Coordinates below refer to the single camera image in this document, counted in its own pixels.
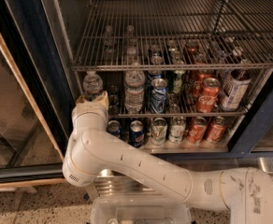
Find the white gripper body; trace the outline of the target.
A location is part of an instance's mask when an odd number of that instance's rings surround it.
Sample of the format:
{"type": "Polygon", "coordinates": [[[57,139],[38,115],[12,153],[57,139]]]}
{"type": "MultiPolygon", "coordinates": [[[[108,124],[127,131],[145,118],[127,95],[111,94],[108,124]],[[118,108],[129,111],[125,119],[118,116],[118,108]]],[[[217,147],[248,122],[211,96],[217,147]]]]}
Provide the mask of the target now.
{"type": "Polygon", "coordinates": [[[108,124],[108,111],[96,102],[80,103],[72,111],[72,122],[75,129],[105,129],[108,124]]]}

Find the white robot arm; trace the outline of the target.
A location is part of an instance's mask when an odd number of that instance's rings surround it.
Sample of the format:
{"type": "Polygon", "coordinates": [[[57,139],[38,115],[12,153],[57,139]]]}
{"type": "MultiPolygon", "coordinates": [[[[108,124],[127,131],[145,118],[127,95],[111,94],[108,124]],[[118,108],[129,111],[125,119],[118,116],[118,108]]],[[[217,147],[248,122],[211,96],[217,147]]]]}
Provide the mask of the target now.
{"type": "Polygon", "coordinates": [[[231,224],[273,224],[273,180],[264,171],[189,171],[132,147],[107,132],[106,92],[91,102],[79,97],[72,123],[63,163],[63,175],[71,185],[86,187],[109,169],[191,207],[227,209],[231,224]]]}

